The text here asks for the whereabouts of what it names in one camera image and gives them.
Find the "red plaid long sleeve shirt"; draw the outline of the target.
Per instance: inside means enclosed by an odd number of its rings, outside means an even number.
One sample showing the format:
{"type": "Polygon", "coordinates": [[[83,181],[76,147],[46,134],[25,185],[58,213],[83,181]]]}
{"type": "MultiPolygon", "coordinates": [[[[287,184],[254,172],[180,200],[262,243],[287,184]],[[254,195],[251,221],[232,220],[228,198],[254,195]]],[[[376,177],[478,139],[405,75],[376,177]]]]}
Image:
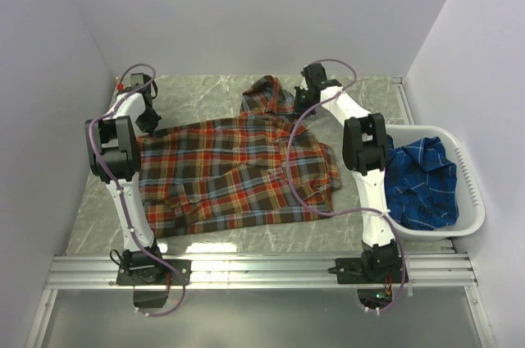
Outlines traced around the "red plaid long sleeve shirt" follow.
{"type": "Polygon", "coordinates": [[[155,236],[308,222],[333,209],[340,174],[331,146],[295,126],[293,95],[273,76],[243,94],[236,117],[158,130],[138,140],[139,190],[155,236]]]}

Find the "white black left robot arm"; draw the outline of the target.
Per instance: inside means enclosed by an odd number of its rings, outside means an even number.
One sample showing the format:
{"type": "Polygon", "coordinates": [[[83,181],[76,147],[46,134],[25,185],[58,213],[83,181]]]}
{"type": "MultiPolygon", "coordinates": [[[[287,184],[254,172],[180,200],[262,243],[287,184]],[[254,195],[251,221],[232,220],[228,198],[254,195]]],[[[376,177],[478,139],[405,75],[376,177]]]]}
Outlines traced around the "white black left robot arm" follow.
{"type": "Polygon", "coordinates": [[[136,272],[147,284],[161,281],[165,263],[145,216],[139,192],[141,156],[135,128],[151,134],[161,117],[153,108],[158,93],[152,76],[130,75],[130,85],[117,86],[116,102],[102,117],[84,124],[91,172],[104,183],[115,204],[124,241],[117,256],[122,272],[136,272]]]}

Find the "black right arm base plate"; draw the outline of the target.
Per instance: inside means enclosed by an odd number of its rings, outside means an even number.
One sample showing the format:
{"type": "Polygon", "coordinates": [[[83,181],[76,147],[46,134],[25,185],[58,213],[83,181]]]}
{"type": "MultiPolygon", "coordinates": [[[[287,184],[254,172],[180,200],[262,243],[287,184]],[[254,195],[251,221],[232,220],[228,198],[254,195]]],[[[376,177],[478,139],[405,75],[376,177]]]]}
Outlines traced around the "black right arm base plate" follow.
{"type": "Polygon", "coordinates": [[[327,271],[336,275],[339,285],[381,284],[386,282],[388,277],[393,283],[409,281],[409,276],[407,272],[403,272],[400,261],[381,266],[377,262],[367,264],[358,258],[337,258],[335,265],[327,271]]]}

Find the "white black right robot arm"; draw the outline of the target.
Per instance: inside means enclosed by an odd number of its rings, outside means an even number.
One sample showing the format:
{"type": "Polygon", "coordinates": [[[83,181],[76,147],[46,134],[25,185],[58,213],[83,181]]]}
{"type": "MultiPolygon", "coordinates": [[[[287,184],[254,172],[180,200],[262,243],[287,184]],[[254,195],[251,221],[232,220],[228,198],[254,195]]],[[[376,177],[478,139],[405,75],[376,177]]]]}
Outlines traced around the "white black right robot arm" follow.
{"type": "Polygon", "coordinates": [[[361,107],[336,79],[330,79],[321,61],[301,71],[303,82],[295,88],[296,122],[286,151],[286,175],[291,178],[291,145],[299,124],[317,108],[325,108],[342,126],[342,157],[358,188],[363,219],[363,252],[343,259],[332,269],[351,283],[381,283],[406,279],[404,251],[392,226],[385,195],[388,142],[385,119],[361,107]]]}

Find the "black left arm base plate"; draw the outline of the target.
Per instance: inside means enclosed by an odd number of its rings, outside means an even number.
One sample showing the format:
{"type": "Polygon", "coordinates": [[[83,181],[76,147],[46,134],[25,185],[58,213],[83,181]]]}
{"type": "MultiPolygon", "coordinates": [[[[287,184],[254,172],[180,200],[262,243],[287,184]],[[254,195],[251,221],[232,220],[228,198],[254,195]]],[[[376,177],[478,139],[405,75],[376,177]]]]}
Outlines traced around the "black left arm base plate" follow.
{"type": "Polygon", "coordinates": [[[137,269],[130,272],[124,269],[117,273],[117,286],[146,286],[146,285],[166,285],[186,286],[190,280],[191,261],[188,259],[166,259],[180,275],[174,273],[165,266],[155,266],[152,268],[137,269]]]}

